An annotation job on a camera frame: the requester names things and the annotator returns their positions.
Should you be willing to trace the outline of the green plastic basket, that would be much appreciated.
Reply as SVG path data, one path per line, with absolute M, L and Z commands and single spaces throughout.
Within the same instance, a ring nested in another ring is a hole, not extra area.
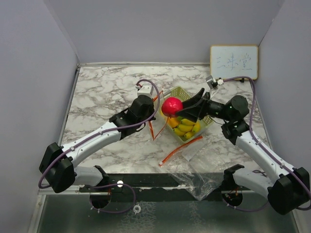
M 180 99 L 181 101 L 186 101 L 190 99 L 193 96 L 193 94 L 189 94 L 185 89 L 183 89 L 180 86 L 173 87 L 170 90 L 160 94 L 160 107 L 157 111 L 157 114 L 161 118 L 161 120 L 166 123 L 166 117 L 161 113 L 161 106 L 165 99 L 168 97 L 175 97 L 177 99 Z M 200 123 L 200 131 L 196 133 L 193 137 L 186 139 L 183 136 L 178 136 L 174 131 L 173 128 L 170 125 L 167 125 L 166 128 L 168 129 L 168 132 L 170 135 L 179 143 L 179 144 L 185 144 L 193 140 L 195 137 L 200 136 L 208 127 L 210 127 L 213 124 L 212 119 L 209 118 L 209 116 L 204 117 L 202 120 L 198 121 Z

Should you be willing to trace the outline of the red apple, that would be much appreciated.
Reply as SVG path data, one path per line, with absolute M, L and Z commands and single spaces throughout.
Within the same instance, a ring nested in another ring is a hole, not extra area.
M 166 117 L 176 117 L 176 113 L 181 110 L 183 110 L 183 103 L 175 97 L 167 98 L 161 106 L 161 111 Z

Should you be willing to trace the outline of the orange yellow bell pepper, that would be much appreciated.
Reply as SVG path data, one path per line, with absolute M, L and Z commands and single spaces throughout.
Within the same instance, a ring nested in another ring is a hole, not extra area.
M 176 128 L 179 124 L 180 124 L 180 122 L 176 118 L 168 117 L 168 125 L 172 129 Z

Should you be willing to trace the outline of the clear zip bag red zipper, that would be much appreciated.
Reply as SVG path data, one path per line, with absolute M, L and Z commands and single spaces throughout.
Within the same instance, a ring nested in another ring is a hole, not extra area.
M 170 119 L 163 115 L 161 111 L 161 106 L 163 102 L 170 97 L 171 90 L 164 92 L 160 91 L 160 98 L 157 96 L 153 97 L 153 102 L 156 107 L 158 101 L 160 101 L 159 109 L 155 113 L 155 119 L 148 122 L 148 127 L 151 135 L 151 139 L 155 141 L 157 138 L 160 138 L 164 134 L 164 131 L 167 130 L 170 134 L 173 134 L 173 129 L 170 126 Z

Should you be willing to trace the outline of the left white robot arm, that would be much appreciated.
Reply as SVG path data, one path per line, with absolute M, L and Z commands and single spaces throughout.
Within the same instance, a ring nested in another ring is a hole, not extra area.
M 118 142 L 154 118 L 159 105 L 146 95 L 139 95 L 130 107 L 113 115 L 108 122 L 92 133 L 63 146 L 47 146 L 39 166 L 41 180 L 55 193 L 72 185 L 88 185 L 100 192 L 106 189 L 108 175 L 100 166 L 82 167 L 79 164 L 107 145 Z

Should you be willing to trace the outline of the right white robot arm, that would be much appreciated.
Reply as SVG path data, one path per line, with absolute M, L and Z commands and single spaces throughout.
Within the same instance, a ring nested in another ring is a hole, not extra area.
M 247 153 L 265 172 L 265 176 L 248 171 L 242 165 L 235 165 L 224 171 L 223 184 L 229 190 L 244 186 L 267 199 L 272 208 L 285 215 L 311 200 L 310 175 L 303 168 L 295 168 L 282 160 L 255 135 L 250 123 L 244 117 L 252 114 L 247 99 L 235 95 L 222 104 L 210 99 L 202 88 L 195 96 L 182 103 L 177 116 L 190 121 L 206 116 L 225 121 L 222 133 L 233 145 Z

